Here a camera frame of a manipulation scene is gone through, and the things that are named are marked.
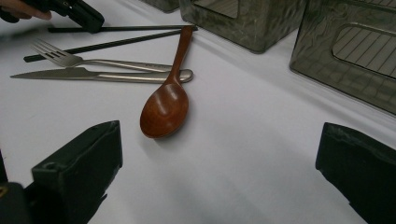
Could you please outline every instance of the metal basket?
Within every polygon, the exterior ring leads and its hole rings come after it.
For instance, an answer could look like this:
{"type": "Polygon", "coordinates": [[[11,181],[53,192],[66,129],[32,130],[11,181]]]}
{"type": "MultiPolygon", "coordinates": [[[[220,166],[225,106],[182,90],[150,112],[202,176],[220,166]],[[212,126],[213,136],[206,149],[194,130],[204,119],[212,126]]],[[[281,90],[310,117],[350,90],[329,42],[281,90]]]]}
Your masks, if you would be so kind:
{"type": "Polygon", "coordinates": [[[298,28],[305,0],[180,0],[181,17],[255,53],[298,28]]]}
{"type": "Polygon", "coordinates": [[[310,0],[290,68],[396,115],[396,0],[310,0]]]}

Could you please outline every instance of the black chopsticks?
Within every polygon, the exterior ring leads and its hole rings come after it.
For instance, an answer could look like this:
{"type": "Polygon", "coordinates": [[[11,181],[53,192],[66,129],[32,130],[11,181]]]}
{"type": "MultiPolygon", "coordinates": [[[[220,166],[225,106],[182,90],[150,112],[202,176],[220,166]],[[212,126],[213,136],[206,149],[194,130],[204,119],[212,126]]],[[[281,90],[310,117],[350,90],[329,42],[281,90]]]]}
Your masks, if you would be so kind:
{"type": "MultiPolygon", "coordinates": [[[[161,26],[116,26],[116,27],[102,27],[99,32],[119,32],[119,31],[148,31],[148,30],[177,30],[183,28],[184,25],[161,25],[161,26]]],[[[67,28],[67,27],[50,27],[50,33],[82,33],[87,32],[81,27],[67,28]]]]}
{"type": "MultiPolygon", "coordinates": [[[[197,30],[198,30],[197,27],[194,26],[193,31],[197,31],[197,30]]],[[[160,33],[160,34],[156,34],[156,35],[144,35],[144,36],[139,36],[139,37],[135,37],[135,38],[129,38],[129,39],[123,39],[123,40],[118,40],[118,41],[113,41],[113,42],[107,42],[107,43],[98,44],[98,45],[90,45],[90,46],[87,46],[87,47],[81,47],[81,48],[76,48],[76,49],[67,49],[65,51],[68,52],[68,53],[71,53],[71,54],[77,54],[77,53],[82,53],[82,52],[98,50],[98,49],[108,49],[108,48],[112,48],[112,47],[116,47],[116,46],[137,43],[137,42],[141,42],[141,41],[146,41],[146,40],[166,37],[166,36],[170,36],[170,35],[179,35],[180,32],[181,32],[181,30],[176,30],[176,31],[160,33]]],[[[45,58],[43,56],[39,55],[39,54],[36,54],[36,55],[26,56],[23,59],[27,63],[31,63],[31,62],[44,60],[45,58]]]]}

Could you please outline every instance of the knife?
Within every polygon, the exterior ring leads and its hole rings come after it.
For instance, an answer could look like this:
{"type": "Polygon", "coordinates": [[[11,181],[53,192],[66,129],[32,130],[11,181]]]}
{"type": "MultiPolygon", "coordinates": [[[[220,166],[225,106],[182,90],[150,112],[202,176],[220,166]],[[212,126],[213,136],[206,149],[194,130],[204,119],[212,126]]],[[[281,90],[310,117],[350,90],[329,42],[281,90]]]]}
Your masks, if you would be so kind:
{"type": "MultiPolygon", "coordinates": [[[[44,70],[29,73],[22,73],[12,78],[29,79],[61,79],[61,80],[97,80],[97,81],[121,81],[121,82],[145,82],[163,83],[169,72],[152,73],[114,73],[114,72],[92,72],[83,67],[73,67],[65,69],[44,70]]],[[[192,80],[190,69],[180,71],[180,81],[188,82],[192,80]]]]}

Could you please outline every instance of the metal fork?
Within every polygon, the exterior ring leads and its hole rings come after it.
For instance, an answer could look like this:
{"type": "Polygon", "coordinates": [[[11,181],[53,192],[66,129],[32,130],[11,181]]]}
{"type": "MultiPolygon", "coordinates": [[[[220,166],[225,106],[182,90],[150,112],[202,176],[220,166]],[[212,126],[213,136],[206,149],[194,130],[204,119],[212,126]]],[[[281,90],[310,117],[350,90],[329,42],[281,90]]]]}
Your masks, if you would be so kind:
{"type": "Polygon", "coordinates": [[[102,59],[90,59],[84,60],[83,58],[70,54],[64,50],[58,49],[55,46],[37,39],[31,48],[34,49],[38,54],[44,58],[50,60],[53,63],[60,65],[61,67],[75,67],[81,64],[101,64],[122,68],[132,68],[134,70],[151,71],[151,72],[167,72],[172,69],[171,65],[156,64],[156,63],[135,63],[115,60],[102,60],[102,59]]]}

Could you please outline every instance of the spoon bowl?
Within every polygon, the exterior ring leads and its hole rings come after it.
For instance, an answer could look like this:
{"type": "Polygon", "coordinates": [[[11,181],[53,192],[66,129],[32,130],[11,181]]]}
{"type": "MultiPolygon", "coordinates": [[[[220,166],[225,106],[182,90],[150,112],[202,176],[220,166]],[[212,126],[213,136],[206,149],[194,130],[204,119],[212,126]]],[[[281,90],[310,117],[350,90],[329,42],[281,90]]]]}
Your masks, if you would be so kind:
{"type": "Polygon", "coordinates": [[[192,26],[181,29],[177,54],[172,70],[146,101],[140,116],[140,129],[149,138],[161,138],[176,131],[184,122],[189,110],[189,98],[180,84],[180,66],[189,48],[192,26]]]}

